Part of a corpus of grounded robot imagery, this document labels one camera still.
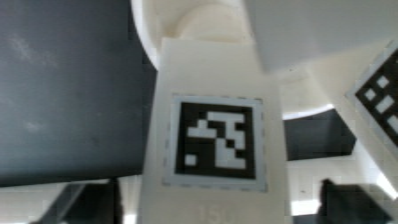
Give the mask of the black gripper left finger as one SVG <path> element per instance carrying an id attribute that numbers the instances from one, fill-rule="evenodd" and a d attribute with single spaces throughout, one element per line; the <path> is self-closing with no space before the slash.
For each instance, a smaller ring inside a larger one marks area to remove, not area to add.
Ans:
<path id="1" fill-rule="evenodd" d="M 69 184 L 37 224 L 122 224 L 118 182 Z"/>

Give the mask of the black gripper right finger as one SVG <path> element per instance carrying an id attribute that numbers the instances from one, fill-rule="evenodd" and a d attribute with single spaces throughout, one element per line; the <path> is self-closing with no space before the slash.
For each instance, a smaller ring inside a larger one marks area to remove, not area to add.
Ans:
<path id="1" fill-rule="evenodd" d="M 392 216 L 356 184 L 321 180 L 317 224 L 387 224 Z"/>

